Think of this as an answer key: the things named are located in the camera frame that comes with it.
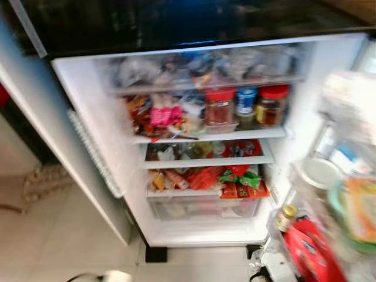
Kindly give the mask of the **white open fridge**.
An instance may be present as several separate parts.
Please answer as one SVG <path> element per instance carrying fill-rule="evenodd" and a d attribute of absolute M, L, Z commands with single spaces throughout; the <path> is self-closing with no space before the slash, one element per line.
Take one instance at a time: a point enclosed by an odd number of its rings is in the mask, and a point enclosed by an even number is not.
<path fill-rule="evenodd" d="M 236 93 L 233 123 L 207 125 L 204 90 L 145 92 L 119 96 L 108 92 L 96 66 L 97 59 L 153 55 L 204 49 L 307 43 L 308 62 L 303 78 L 272 84 L 290 85 L 284 120 L 261 128 L 254 105 L 252 130 L 237 131 Z M 267 223 L 292 188 L 293 164 L 308 157 L 321 140 L 320 110 L 323 81 L 331 73 L 349 72 L 367 45 L 362 33 L 317 35 L 230 43 L 183 46 L 159 51 L 103 53 L 52 59 L 51 65 L 72 102 L 87 148 L 99 171 L 115 185 L 129 217 L 145 244 L 147 263 L 165 263 L 169 250 L 181 247 L 236 247 L 257 250 L 270 236 Z M 181 123 L 151 126 L 150 110 L 180 106 Z M 250 166 L 261 177 L 258 187 L 223 182 L 227 166 Z M 221 199 L 263 199 L 250 218 L 159 220 L 148 198 L 219 196 Z"/>

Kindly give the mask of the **clear fridge drawer with bags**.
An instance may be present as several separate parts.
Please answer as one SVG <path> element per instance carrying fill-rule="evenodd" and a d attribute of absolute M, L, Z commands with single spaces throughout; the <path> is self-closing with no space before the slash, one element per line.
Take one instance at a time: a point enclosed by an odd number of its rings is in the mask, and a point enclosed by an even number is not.
<path fill-rule="evenodd" d="M 107 91 L 119 96 L 274 85 L 303 78 L 309 48 L 307 43 L 234 46 L 97 59 L 96 66 Z"/>

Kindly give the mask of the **grey fridge door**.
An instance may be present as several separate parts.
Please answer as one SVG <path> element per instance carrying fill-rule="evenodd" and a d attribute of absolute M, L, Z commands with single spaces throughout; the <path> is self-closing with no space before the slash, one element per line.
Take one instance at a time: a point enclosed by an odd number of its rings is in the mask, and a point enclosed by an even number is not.
<path fill-rule="evenodd" d="M 64 100 L 65 94 L 59 81 L 47 62 L 24 54 L 2 14 L 0 84 L 119 241 L 129 245 L 133 225 L 126 207 L 111 194 L 85 143 L 68 118 L 68 103 Z"/>

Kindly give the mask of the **white plastic bag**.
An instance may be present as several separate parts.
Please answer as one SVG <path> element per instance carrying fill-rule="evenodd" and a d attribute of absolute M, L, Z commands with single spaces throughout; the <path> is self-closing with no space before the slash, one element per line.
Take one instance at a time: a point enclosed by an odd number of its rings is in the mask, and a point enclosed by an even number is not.
<path fill-rule="evenodd" d="M 323 81 L 320 110 L 335 131 L 355 143 L 376 145 L 376 75 L 335 72 Z"/>

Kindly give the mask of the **white lid jar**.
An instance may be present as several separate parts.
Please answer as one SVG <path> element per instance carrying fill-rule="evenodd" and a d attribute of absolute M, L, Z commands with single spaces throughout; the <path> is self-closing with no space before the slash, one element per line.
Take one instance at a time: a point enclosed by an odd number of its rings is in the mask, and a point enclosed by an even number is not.
<path fill-rule="evenodd" d="M 344 181 L 344 173 L 327 159 L 306 158 L 294 164 L 298 182 L 314 191 L 328 190 Z"/>

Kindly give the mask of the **orange food packet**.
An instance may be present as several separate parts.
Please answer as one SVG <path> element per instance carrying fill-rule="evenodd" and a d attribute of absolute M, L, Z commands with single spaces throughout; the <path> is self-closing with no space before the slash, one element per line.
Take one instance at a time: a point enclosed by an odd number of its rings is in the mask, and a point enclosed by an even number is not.
<path fill-rule="evenodd" d="M 376 242 L 376 182 L 374 178 L 345 180 L 344 205 L 350 237 L 356 241 Z"/>

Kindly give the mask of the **green round container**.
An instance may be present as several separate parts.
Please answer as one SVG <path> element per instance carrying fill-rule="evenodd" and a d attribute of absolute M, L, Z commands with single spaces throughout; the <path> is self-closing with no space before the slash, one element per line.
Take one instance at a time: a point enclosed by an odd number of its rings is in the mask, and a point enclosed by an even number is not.
<path fill-rule="evenodd" d="M 354 239 L 347 226 L 347 211 L 343 200 L 341 199 L 341 193 L 345 189 L 344 181 L 338 181 L 333 188 L 330 188 L 327 192 L 327 201 L 330 205 L 333 214 L 335 215 L 335 220 L 338 226 L 341 228 L 344 234 L 347 244 L 359 253 L 365 254 L 376 254 L 376 243 L 368 243 L 364 241 L 357 241 Z"/>

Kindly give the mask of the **red lid glass jar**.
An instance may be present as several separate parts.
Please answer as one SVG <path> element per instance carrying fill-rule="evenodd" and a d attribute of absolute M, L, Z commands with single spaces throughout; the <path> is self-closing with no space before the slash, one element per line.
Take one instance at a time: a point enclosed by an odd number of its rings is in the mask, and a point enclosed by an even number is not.
<path fill-rule="evenodd" d="M 258 89 L 256 104 L 256 122 L 261 128 L 279 126 L 285 117 L 289 84 L 263 86 Z"/>
<path fill-rule="evenodd" d="M 205 93 L 205 118 L 207 125 L 228 125 L 233 123 L 234 87 L 210 88 Z"/>

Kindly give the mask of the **gold cap bottle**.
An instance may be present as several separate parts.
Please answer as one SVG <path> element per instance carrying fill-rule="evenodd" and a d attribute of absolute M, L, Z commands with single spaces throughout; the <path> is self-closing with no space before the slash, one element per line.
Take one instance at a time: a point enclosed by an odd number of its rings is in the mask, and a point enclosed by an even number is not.
<path fill-rule="evenodd" d="M 292 226 L 292 222 L 296 220 L 297 212 L 297 207 L 292 204 L 286 204 L 280 207 L 275 217 L 275 226 L 277 226 L 277 229 L 285 233 L 290 226 Z"/>

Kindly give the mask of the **red food package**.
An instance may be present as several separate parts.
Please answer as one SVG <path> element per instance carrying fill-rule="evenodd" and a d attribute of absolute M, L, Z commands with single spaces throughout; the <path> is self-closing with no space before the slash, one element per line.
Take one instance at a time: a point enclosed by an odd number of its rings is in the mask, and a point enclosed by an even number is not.
<path fill-rule="evenodd" d="M 347 282 L 327 239 L 311 220 L 292 222 L 284 241 L 303 282 Z"/>

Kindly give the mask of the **green food packet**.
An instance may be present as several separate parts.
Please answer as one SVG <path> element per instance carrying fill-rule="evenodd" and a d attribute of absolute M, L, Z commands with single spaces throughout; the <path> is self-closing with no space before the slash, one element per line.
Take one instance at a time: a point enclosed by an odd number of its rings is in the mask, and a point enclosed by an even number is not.
<path fill-rule="evenodd" d="M 250 171 L 250 166 L 227 166 L 219 180 L 253 188 L 258 187 L 261 183 L 260 175 Z"/>

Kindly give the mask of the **blue lid can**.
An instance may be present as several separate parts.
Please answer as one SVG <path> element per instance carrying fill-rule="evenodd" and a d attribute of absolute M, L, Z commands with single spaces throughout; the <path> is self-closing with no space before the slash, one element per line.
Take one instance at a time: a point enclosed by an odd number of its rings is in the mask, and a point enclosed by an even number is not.
<path fill-rule="evenodd" d="M 242 86 L 236 92 L 237 131 L 252 130 L 254 123 L 254 105 L 258 89 L 252 86 Z"/>

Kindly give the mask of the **clear crisper drawer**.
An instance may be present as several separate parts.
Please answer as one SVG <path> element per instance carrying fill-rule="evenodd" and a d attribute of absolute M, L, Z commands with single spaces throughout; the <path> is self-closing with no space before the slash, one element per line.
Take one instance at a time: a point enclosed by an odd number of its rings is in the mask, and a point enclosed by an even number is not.
<path fill-rule="evenodd" d="M 219 196 L 149 197 L 159 220 L 239 219 L 255 215 L 263 199 L 221 199 Z"/>

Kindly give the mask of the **pink food packet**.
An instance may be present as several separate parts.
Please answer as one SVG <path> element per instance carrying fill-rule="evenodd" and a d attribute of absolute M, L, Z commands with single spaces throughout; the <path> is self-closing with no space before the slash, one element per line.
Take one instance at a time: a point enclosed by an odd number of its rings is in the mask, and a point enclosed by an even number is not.
<path fill-rule="evenodd" d="M 183 120 L 183 111 L 180 106 L 165 108 L 154 108 L 150 110 L 151 126 L 167 127 L 181 123 Z"/>

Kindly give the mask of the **brown patterned rug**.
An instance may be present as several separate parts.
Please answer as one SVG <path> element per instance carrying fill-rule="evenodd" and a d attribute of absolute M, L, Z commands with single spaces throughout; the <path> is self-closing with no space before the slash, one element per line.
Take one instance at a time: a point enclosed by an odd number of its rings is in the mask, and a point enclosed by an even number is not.
<path fill-rule="evenodd" d="M 23 183 L 21 213 L 26 214 L 40 200 L 75 186 L 77 183 L 62 164 L 37 167 Z"/>

